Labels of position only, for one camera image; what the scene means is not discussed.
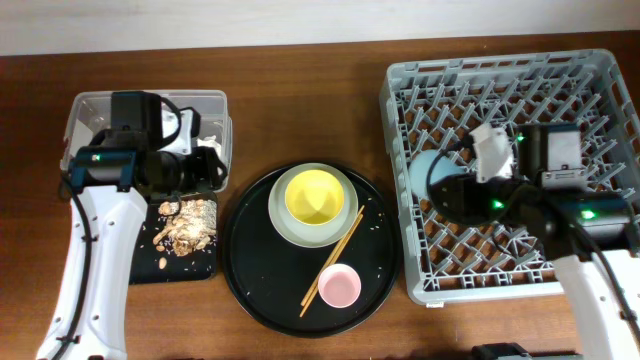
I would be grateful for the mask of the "wooden chopstick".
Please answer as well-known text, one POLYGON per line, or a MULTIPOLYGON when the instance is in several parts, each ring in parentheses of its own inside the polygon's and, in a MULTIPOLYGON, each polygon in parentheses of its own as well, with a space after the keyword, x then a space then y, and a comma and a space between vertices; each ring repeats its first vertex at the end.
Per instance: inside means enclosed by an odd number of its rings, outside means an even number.
POLYGON ((299 314, 300 318, 307 313, 307 310, 317 295, 320 295, 326 304, 338 309, 353 305, 360 296, 362 284, 358 273, 351 266, 338 263, 338 259, 362 219, 362 212, 359 212, 348 233, 338 242, 331 252, 301 302, 302 310, 299 314))
POLYGON ((313 281, 311 287, 308 289, 307 293, 305 294, 303 300, 301 301, 302 314, 304 314, 306 312, 306 310, 309 308, 309 306, 312 303, 315 295, 318 292, 318 283, 319 283, 320 275, 329 266, 331 266, 331 265, 333 265, 333 264, 335 264, 337 262, 337 259, 339 258, 339 256, 343 252, 344 248, 346 247, 346 245, 350 241, 351 237, 355 233, 357 227, 359 226, 361 220, 363 219, 363 211, 364 211, 364 209, 365 209, 365 206, 362 205, 360 207, 358 213, 357 213, 357 217, 356 217, 356 220, 354 221, 353 225, 351 226, 351 228, 349 229, 347 234, 341 240, 338 241, 337 245, 334 247, 334 249, 330 253, 329 257, 325 261, 324 265, 322 266, 320 272, 317 274, 317 276, 316 276, 315 280, 313 281))

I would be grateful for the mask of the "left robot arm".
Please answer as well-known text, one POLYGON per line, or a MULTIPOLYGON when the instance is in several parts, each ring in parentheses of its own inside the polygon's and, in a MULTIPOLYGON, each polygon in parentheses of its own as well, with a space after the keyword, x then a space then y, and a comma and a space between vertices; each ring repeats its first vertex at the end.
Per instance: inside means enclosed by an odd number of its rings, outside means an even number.
POLYGON ((72 105, 60 162, 71 236, 41 359, 123 359, 133 284, 211 277, 232 159, 219 90, 102 91, 72 105))

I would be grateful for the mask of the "blue cup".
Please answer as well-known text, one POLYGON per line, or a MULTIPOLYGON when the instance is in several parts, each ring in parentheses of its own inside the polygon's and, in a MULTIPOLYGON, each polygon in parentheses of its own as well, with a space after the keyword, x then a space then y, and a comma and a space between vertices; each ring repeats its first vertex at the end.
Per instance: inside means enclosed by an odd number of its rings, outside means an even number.
MULTIPOLYGON (((422 198, 427 198, 427 175, 428 171, 437 157, 439 152, 437 150, 425 150, 418 154, 411 162, 408 171, 409 179, 411 182, 411 191, 414 195, 422 198)), ((442 157, 432 172, 431 183, 435 184, 442 178, 449 175, 464 174, 465 171, 462 167, 457 166, 447 157, 442 157)))

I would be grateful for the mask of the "pink cup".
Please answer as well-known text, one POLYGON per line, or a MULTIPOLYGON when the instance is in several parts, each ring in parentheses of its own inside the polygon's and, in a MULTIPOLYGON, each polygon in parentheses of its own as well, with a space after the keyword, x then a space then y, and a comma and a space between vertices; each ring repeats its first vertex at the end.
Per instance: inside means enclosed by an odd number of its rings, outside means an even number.
POLYGON ((320 275, 318 292, 322 300, 333 308, 353 305, 361 293, 358 273, 349 265, 333 264, 320 275))

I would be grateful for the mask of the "large white napkin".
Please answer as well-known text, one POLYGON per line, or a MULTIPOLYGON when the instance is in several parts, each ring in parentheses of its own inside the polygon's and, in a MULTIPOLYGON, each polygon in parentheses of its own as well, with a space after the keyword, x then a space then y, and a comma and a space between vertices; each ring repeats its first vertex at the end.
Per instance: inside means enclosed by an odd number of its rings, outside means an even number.
POLYGON ((222 152, 222 145, 220 142, 217 141, 216 135, 208 136, 208 137, 205 137, 204 139, 198 138, 196 140, 196 143, 198 147, 213 148, 218 158, 220 160, 224 159, 223 152, 222 152))

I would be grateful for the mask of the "yellow bowl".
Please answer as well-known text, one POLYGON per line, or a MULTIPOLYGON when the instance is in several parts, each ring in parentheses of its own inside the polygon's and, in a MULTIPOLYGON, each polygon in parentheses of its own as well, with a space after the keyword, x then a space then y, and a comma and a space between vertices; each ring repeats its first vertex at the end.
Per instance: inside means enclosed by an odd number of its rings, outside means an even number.
POLYGON ((342 211, 345 194, 336 176, 311 169, 295 175, 285 188, 285 206, 299 222, 320 226, 331 222, 342 211))

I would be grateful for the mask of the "grey plate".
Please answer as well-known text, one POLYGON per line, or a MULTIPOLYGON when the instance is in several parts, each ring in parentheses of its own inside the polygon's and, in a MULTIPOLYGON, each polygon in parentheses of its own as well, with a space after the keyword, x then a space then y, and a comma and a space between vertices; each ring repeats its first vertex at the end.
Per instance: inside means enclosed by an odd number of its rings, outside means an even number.
POLYGON ((342 239, 357 218, 358 196, 353 183, 337 168, 324 163, 303 163, 276 176, 268 199, 268 213, 276 231, 288 242, 303 248, 321 248, 342 239), (305 225, 296 220, 285 205, 285 189, 295 175, 306 170, 323 170, 334 175, 345 192, 345 205, 336 218, 325 225, 305 225))

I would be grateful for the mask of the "food scraps pile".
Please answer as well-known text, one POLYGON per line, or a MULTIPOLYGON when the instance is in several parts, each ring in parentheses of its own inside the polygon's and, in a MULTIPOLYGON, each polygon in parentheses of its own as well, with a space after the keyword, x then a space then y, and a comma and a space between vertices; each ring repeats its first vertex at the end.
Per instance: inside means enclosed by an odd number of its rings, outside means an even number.
POLYGON ((152 242, 158 252, 177 257, 212 254, 217 240, 217 203, 209 199, 165 201, 158 214, 164 228, 152 242))

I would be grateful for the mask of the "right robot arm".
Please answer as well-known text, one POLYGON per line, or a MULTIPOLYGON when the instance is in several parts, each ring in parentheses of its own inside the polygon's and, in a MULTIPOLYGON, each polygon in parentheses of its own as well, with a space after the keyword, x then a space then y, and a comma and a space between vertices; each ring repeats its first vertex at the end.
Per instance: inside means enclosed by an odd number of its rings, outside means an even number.
POLYGON ((638 358, 639 234, 620 194, 588 190, 578 126, 521 125, 510 138, 483 124, 438 152, 425 193, 450 222, 525 228, 569 300, 584 358, 638 358))

